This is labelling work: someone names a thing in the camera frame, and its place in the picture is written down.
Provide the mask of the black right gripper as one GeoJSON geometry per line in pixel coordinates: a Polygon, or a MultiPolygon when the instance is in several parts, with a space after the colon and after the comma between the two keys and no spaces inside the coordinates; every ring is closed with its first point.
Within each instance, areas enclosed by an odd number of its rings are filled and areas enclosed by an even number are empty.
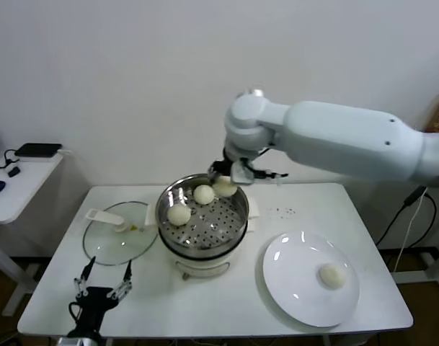
{"type": "Polygon", "coordinates": [[[214,184],[221,176],[230,177],[232,166],[233,162],[229,159],[214,161],[207,171],[208,181],[214,184]]]}

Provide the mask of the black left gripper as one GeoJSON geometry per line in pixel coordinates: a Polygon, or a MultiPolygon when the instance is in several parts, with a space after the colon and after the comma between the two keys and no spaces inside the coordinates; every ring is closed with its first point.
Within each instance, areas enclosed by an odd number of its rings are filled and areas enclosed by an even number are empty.
{"type": "Polygon", "coordinates": [[[70,302],[68,312],[75,322],[75,328],[67,334],[67,337],[101,337],[99,331],[106,312],[114,309],[118,305],[118,300],[123,300],[133,287],[132,262],[129,261],[123,281],[113,290],[103,287],[87,288],[87,280],[95,260],[96,257],[91,258],[81,275],[74,279],[76,300],[70,302]]]}

